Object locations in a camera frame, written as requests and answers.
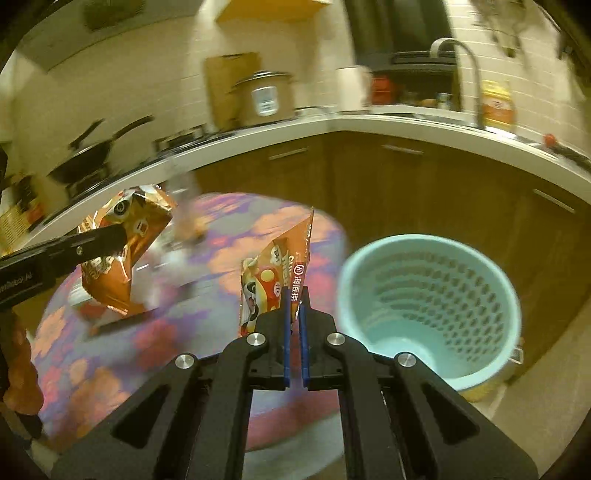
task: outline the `light blue plastic basket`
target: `light blue plastic basket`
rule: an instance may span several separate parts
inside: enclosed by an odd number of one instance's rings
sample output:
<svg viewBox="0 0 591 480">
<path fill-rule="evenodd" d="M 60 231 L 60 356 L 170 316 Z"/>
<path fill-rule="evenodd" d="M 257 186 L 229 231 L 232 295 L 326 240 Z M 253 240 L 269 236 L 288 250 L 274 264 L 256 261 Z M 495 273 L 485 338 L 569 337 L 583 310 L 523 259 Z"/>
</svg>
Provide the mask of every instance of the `light blue plastic basket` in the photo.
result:
<svg viewBox="0 0 591 480">
<path fill-rule="evenodd" d="M 391 236 L 363 247 L 345 262 L 338 292 L 341 332 L 380 355 L 413 353 L 458 391 L 496 375 L 521 331 L 505 273 L 438 236 Z"/>
</svg>

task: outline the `metal screw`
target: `metal screw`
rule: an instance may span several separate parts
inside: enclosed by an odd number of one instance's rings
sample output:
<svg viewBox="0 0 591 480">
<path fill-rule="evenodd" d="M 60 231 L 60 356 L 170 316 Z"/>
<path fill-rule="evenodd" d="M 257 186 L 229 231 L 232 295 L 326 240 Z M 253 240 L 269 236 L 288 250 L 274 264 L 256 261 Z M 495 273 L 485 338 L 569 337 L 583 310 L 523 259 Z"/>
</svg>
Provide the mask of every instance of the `metal screw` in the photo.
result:
<svg viewBox="0 0 591 480">
<path fill-rule="evenodd" d="M 265 336 L 262 333 L 251 333 L 248 337 L 246 337 L 246 341 L 249 345 L 252 346 L 259 346 L 262 345 L 267 341 Z"/>
<path fill-rule="evenodd" d="M 176 360 L 174 361 L 174 364 L 177 367 L 182 368 L 183 370 L 186 370 L 187 368 L 191 368 L 194 363 L 195 363 L 195 359 L 191 355 L 188 355 L 186 353 L 179 355 L 176 358 Z"/>
<path fill-rule="evenodd" d="M 342 345 L 345 342 L 345 336 L 342 333 L 330 333 L 328 337 L 326 337 L 328 343 L 331 345 Z"/>
<path fill-rule="evenodd" d="M 398 363 L 403 367 L 414 367 L 417 363 L 417 358 L 411 353 L 404 352 L 398 355 Z"/>
</svg>

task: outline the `drawer handle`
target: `drawer handle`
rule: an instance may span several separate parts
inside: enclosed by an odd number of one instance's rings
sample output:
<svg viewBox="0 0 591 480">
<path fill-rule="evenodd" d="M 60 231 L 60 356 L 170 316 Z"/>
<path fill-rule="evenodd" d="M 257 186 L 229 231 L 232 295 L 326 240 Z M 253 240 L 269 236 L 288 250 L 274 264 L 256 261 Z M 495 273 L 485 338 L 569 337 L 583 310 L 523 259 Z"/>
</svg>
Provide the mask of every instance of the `drawer handle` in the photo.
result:
<svg viewBox="0 0 591 480">
<path fill-rule="evenodd" d="M 385 148 L 386 150 L 392 150 L 393 152 L 402 152 L 402 153 L 408 153 L 411 155 L 422 155 L 423 154 L 423 152 L 421 152 L 420 150 L 413 150 L 412 148 L 397 147 L 396 145 L 382 145 L 382 148 Z"/>
<path fill-rule="evenodd" d="M 547 193 L 544 193 L 544 192 L 542 192 L 541 190 L 538 190 L 538 189 L 534 189 L 534 193 L 536 195 L 539 195 L 543 199 L 549 200 L 552 203 L 554 203 L 555 205 L 558 205 L 560 208 L 563 208 L 567 212 L 574 213 L 574 208 L 569 207 L 568 205 L 566 205 L 566 203 L 562 203 L 560 200 L 555 199 L 554 197 L 551 197 Z"/>
<path fill-rule="evenodd" d="M 297 150 L 292 150 L 290 152 L 285 153 L 278 153 L 277 155 L 271 155 L 269 160 L 279 160 L 280 158 L 291 157 L 292 155 L 297 155 L 299 153 L 306 153 L 308 151 L 308 147 L 298 148 Z"/>
</svg>

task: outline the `basket rim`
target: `basket rim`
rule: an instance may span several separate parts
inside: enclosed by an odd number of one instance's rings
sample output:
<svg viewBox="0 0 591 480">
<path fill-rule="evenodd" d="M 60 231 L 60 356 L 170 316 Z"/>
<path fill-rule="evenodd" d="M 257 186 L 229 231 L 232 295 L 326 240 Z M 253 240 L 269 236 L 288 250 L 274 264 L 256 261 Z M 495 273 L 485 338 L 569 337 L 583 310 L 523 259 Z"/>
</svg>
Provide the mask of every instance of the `basket rim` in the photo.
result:
<svg viewBox="0 0 591 480">
<path fill-rule="evenodd" d="M 336 305 L 337 322 L 339 325 L 339 330 L 342 333 L 357 339 L 364 345 L 369 345 L 369 341 L 367 340 L 366 336 L 358 327 L 357 322 L 353 321 L 353 317 L 350 314 L 350 312 L 352 312 L 353 309 L 351 301 L 351 279 L 354 278 L 357 270 L 362 264 L 362 261 L 370 253 L 394 242 L 417 240 L 430 242 L 436 241 L 445 243 L 459 248 L 461 250 L 464 250 L 464 252 L 467 252 L 470 255 L 473 255 L 479 261 L 484 263 L 491 270 L 493 275 L 495 275 L 498 278 L 498 280 L 503 284 L 503 287 L 509 297 L 509 332 L 507 334 L 505 344 L 503 345 L 497 356 L 494 357 L 494 359 L 491 360 L 485 367 L 470 375 L 453 378 L 442 377 L 445 380 L 445 382 L 447 382 L 456 391 L 473 388 L 487 380 L 490 380 L 492 377 L 498 374 L 503 369 L 505 364 L 509 361 L 513 349 L 516 347 L 519 341 L 519 336 L 521 335 L 521 306 L 519 303 L 519 297 L 517 296 L 517 292 L 515 291 L 511 283 L 511 280 L 509 280 L 509 277 L 507 277 L 505 272 L 486 255 L 468 245 L 442 236 L 425 235 L 422 233 L 407 233 L 404 235 L 394 235 L 382 238 L 360 248 L 345 261 L 339 276 L 337 287 L 338 297 Z"/>
</svg>

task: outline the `pan handle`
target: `pan handle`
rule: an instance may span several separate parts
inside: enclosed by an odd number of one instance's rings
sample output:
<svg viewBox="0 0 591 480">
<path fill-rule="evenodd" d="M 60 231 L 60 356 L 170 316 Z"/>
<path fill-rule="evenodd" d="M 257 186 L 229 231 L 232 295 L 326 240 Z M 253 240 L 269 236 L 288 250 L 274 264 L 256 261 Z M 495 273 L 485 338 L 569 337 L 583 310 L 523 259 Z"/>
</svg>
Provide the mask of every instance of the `pan handle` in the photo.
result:
<svg viewBox="0 0 591 480">
<path fill-rule="evenodd" d="M 140 125 L 150 123 L 153 120 L 154 120 L 154 117 L 152 115 L 148 115 L 143 118 L 140 118 L 139 120 L 136 120 L 133 123 L 130 123 L 129 125 L 127 125 L 127 127 L 123 127 L 121 130 L 116 132 L 115 135 L 113 135 L 112 141 L 115 141 L 118 138 L 123 137 L 127 132 L 132 131 L 134 128 L 137 128 Z"/>
<path fill-rule="evenodd" d="M 98 127 L 102 122 L 104 122 L 105 119 L 102 118 L 100 120 L 95 120 L 94 122 L 92 122 L 92 125 L 90 127 L 88 127 L 86 129 L 86 131 L 79 136 L 78 138 L 76 138 L 71 144 L 70 144 L 70 148 L 73 150 L 78 150 L 78 147 L 80 146 L 80 144 L 82 143 L 82 141 L 88 137 L 88 135 L 90 135 L 95 129 L 96 127 Z"/>
</svg>

